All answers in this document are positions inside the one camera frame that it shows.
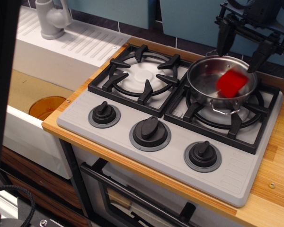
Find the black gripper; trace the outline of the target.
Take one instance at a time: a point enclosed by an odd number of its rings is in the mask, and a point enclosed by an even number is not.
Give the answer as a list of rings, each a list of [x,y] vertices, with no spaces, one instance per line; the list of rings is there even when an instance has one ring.
[[[224,1],[215,19],[219,26],[217,53],[225,56],[233,46],[236,35],[258,45],[249,63],[253,73],[274,53],[284,54],[284,26],[277,21],[284,1]]]

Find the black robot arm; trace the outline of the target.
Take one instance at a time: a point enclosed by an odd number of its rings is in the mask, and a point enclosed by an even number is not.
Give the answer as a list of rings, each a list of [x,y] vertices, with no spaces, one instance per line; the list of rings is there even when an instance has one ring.
[[[236,35],[258,44],[249,62],[248,72],[258,70],[273,54],[284,54],[284,26],[277,21],[284,0],[248,0],[239,3],[226,0],[215,24],[219,26],[217,53],[226,55],[233,46]]]

